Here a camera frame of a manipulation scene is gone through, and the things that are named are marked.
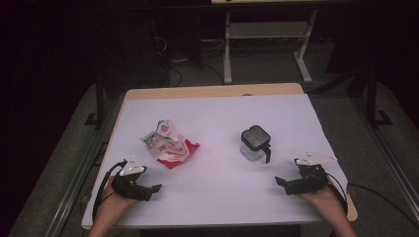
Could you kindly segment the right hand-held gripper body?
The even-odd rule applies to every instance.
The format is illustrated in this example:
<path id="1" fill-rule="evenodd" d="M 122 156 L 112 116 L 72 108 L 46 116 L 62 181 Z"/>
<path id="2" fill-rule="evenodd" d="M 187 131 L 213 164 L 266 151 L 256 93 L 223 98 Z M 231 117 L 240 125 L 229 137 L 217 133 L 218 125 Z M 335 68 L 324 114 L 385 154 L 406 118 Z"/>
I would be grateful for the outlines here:
<path id="1" fill-rule="evenodd" d="M 296 195 L 316 193 L 328 184 L 328 178 L 323 164 L 336 162 L 335 156 L 307 151 L 294 162 L 298 167 L 300 179 L 292 182 L 291 187 L 296 189 Z"/>

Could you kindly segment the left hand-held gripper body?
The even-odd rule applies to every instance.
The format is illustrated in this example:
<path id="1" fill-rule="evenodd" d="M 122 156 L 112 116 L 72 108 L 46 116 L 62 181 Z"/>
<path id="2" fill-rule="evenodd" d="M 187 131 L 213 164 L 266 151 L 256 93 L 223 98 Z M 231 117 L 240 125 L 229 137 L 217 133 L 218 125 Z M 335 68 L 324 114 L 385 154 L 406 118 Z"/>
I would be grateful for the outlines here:
<path id="1" fill-rule="evenodd" d="M 151 189 L 136 183 L 137 179 L 146 171 L 139 159 L 132 157 L 124 160 L 123 167 L 114 177 L 112 187 L 116 193 L 124 198 L 141 200 L 142 194 L 151 193 Z"/>

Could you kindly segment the red and white snack bag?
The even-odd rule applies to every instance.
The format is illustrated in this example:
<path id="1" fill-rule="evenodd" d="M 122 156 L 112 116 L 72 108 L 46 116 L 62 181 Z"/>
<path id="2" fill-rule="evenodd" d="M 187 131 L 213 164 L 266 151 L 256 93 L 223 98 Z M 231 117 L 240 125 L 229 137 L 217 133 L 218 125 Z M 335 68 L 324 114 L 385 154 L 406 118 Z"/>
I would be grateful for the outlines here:
<path id="1" fill-rule="evenodd" d="M 178 134 L 171 120 L 160 120 L 154 131 L 140 138 L 147 152 L 157 162 L 173 169 L 183 164 L 201 145 Z"/>

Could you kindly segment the clear jar with black lid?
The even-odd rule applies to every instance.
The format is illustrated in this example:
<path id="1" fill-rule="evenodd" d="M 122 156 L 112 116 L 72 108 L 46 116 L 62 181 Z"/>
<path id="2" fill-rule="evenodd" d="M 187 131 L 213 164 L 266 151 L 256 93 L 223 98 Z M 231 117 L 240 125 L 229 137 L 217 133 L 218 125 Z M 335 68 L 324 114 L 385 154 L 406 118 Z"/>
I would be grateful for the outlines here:
<path id="1" fill-rule="evenodd" d="M 251 161 L 264 159 L 266 164 L 271 161 L 271 136 L 259 125 L 253 125 L 241 133 L 240 152 Z"/>

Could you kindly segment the person's left hand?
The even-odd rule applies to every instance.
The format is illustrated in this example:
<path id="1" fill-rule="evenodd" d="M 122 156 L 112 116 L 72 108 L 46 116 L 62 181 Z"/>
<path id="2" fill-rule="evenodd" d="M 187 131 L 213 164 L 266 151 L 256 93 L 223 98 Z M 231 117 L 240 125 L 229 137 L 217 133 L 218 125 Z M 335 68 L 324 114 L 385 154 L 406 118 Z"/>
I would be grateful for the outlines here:
<path id="1" fill-rule="evenodd" d="M 118 195 L 112 187 L 114 176 L 112 176 L 102 195 L 98 213 L 100 214 L 116 214 L 122 215 L 129 210 L 133 205 L 138 203 L 137 199 L 122 197 Z"/>

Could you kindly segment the person's right hand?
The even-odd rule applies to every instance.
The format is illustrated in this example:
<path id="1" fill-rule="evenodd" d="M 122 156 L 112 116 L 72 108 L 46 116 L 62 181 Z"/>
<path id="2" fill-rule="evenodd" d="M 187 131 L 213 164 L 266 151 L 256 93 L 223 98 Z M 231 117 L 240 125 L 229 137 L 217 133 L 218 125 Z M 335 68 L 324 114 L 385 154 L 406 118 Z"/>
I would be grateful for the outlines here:
<path id="1" fill-rule="evenodd" d="M 345 213 L 341 202 L 329 188 L 323 188 L 316 193 L 301 194 L 299 197 L 312 204 L 323 216 Z"/>

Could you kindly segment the black metal stand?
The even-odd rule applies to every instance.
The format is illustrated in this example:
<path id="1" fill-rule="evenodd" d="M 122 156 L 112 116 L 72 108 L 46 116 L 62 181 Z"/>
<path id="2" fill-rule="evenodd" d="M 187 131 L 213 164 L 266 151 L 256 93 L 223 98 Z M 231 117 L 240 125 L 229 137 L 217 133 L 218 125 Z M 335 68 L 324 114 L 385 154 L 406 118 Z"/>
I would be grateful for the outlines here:
<path id="1" fill-rule="evenodd" d="M 90 113 L 85 120 L 85 125 L 100 127 L 105 118 L 104 89 L 101 81 L 96 83 L 96 112 Z"/>
<path id="2" fill-rule="evenodd" d="M 373 70 L 370 71 L 367 85 L 366 117 L 373 128 L 378 128 L 380 125 L 392 125 L 387 113 L 377 110 L 377 78 Z"/>

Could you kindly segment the aluminium rail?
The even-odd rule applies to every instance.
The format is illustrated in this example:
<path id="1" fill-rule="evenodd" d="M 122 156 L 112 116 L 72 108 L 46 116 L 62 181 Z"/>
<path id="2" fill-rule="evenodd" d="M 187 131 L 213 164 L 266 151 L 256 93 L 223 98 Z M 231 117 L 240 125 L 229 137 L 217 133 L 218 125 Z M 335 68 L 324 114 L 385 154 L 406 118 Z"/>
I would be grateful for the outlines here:
<path id="1" fill-rule="evenodd" d="M 44 237 L 60 237 L 98 156 L 106 147 L 120 102 L 105 100 L 104 104 L 104 121 L 96 127 L 85 125 L 89 114 L 96 112 L 96 100 L 80 103 L 51 156 L 47 180 L 50 189 L 59 192 L 59 198 Z"/>
<path id="2" fill-rule="evenodd" d="M 385 111 L 373 112 L 374 116 L 368 118 L 368 107 L 364 106 L 360 99 L 352 98 L 351 103 L 357 115 L 375 141 L 412 213 L 419 221 L 419 194 L 414 189 L 412 183 L 398 162 L 396 155 L 379 131 L 381 126 L 392 125 L 392 121 Z"/>

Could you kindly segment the white metal desk frame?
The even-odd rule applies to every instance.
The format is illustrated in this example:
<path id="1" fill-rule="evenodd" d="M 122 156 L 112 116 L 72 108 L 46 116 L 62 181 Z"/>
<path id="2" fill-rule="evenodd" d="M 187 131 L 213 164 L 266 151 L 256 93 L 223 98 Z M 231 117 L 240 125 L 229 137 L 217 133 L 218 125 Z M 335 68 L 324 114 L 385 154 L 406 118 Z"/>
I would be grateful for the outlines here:
<path id="1" fill-rule="evenodd" d="M 255 4 L 255 3 L 292 3 L 302 0 L 211 0 L 215 5 Z M 293 53 L 295 63 L 304 83 L 312 82 L 311 76 L 304 62 L 304 54 L 313 30 L 318 10 L 313 9 L 305 21 L 281 22 L 250 22 L 241 23 L 231 20 L 231 12 L 225 13 L 224 26 L 224 54 L 223 54 L 223 83 L 232 83 L 230 41 L 249 39 L 298 39 L 301 40 L 299 50 Z"/>

